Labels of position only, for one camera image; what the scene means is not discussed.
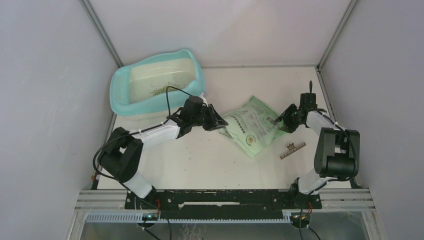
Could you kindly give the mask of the green cat litter bag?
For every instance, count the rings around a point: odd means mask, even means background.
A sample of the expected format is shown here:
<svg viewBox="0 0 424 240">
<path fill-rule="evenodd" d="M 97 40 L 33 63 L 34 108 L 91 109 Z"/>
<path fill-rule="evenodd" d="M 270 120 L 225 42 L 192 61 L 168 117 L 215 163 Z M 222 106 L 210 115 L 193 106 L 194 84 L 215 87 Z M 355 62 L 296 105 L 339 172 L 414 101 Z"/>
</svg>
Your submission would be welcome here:
<svg viewBox="0 0 424 240">
<path fill-rule="evenodd" d="M 242 107 L 223 116 L 228 125 L 218 132 L 253 158 L 286 134 L 281 130 L 283 124 L 275 122 L 278 116 L 270 106 L 252 95 Z"/>
</svg>

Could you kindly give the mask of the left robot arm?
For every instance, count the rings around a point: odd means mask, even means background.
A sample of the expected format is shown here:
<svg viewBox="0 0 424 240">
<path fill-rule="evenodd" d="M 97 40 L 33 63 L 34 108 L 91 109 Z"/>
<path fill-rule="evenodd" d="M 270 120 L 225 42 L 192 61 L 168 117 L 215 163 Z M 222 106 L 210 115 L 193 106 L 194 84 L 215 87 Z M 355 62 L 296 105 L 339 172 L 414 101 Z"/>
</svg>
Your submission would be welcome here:
<svg viewBox="0 0 424 240">
<path fill-rule="evenodd" d="M 108 172 L 108 178 L 135 194 L 138 204 L 149 209 L 155 205 L 157 196 L 153 192 L 154 186 L 138 170 L 143 150 L 182 138 L 194 127 L 211 132 L 226 126 L 228 122 L 212 104 L 206 103 L 202 97 L 189 96 L 184 105 L 167 116 L 164 122 L 146 129 L 118 127 L 113 130 L 107 142 L 95 153 L 93 161 Z"/>
</svg>

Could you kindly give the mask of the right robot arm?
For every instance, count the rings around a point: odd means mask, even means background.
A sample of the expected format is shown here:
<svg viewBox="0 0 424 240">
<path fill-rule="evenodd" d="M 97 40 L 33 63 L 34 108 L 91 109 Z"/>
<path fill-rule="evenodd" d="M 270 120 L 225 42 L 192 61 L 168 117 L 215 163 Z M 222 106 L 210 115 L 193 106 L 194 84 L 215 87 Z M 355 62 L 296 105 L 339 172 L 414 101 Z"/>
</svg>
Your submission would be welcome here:
<svg viewBox="0 0 424 240">
<path fill-rule="evenodd" d="M 313 169 L 292 184 L 295 191 L 289 194 L 289 203 L 295 208 L 302 208 L 309 196 L 317 195 L 329 183 L 351 181 L 360 167 L 360 133 L 332 120 L 324 109 L 318 108 L 316 99 L 315 93 L 302 93 L 299 105 L 289 105 L 273 121 L 286 133 L 294 133 L 304 125 L 318 135 Z"/>
</svg>

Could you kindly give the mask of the green litter pellets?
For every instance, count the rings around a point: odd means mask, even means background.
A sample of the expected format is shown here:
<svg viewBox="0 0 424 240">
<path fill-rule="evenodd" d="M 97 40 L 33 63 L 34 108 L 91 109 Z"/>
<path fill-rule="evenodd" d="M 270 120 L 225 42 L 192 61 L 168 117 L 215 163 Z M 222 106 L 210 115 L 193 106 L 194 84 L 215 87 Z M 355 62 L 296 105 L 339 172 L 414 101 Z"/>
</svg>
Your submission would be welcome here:
<svg viewBox="0 0 424 240">
<path fill-rule="evenodd" d="M 172 87 L 175 87 L 175 88 L 178 88 L 178 89 L 180 89 L 181 88 L 181 85 L 180 84 L 177 84 L 177 83 L 175 83 L 175 82 L 168 82 L 168 83 L 165 83 L 165 84 L 163 84 L 163 85 L 159 85 L 159 86 L 151 86 L 152 87 L 152 89 L 151 90 L 149 90 L 149 94 L 151 95 L 151 96 L 157 96 L 157 95 L 160 95 L 160 94 L 164 94 L 166 91 L 167 91 L 167 87 L 168 86 L 171 86 L 171 92 L 172 91 L 175 91 L 175 89 L 174 88 L 172 88 Z"/>
</svg>

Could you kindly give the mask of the teal plastic litter box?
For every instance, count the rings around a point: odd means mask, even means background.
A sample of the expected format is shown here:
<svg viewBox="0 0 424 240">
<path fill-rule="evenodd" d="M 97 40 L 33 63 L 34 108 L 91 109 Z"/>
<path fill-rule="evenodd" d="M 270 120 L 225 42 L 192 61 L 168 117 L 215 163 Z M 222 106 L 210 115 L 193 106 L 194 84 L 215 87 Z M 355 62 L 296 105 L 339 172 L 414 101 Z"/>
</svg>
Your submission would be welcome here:
<svg viewBox="0 0 424 240">
<path fill-rule="evenodd" d="M 168 86 L 165 93 L 151 96 L 152 86 L 168 82 L 181 88 Z M 189 95 L 200 96 L 206 88 L 199 62 L 188 49 L 161 53 L 139 62 L 123 66 L 113 74 L 109 101 L 118 116 L 132 117 L 181 107 Z"/>
</svg>

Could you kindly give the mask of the torn brown bag strip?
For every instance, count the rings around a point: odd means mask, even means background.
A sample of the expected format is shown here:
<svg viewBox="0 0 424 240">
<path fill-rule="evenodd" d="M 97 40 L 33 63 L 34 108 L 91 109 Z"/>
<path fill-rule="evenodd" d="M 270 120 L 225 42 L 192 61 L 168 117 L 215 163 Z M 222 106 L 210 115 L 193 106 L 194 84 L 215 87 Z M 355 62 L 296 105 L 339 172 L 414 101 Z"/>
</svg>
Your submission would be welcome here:
<svg viewBox="0 0 424 240">
<path fill-rule="evenodd" d="M 298 150 L 302 149 L 305 146 L 306 146 L 305 142 L 302 142 L 299 145 L 295 145 L 295 143 L 292 142 L 286 146 L 287 148 L 286 152 L 280 155 L 279 158 L 283 160 L 284 158 L 292 155 L 293 153 L 297 152 Z"/>
</svg>

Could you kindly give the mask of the black mounting base bar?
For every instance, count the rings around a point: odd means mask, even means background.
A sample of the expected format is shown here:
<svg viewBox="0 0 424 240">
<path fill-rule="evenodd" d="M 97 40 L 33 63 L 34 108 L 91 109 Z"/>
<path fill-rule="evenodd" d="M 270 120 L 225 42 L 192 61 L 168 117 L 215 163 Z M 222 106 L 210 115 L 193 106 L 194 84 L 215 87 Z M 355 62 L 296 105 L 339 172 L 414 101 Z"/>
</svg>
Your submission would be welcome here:
<svg viewBox="0 0 424 240">
<path fill-rule="evenodd" d="M 127 193 L 126 210 L 152 210 L 164 217 L 241 218 L 276 217 L 283 211 L 320 210 L 320 195 L 295 195 L 286 189 L 155 190 L 140 199 Z"/>
</svg>

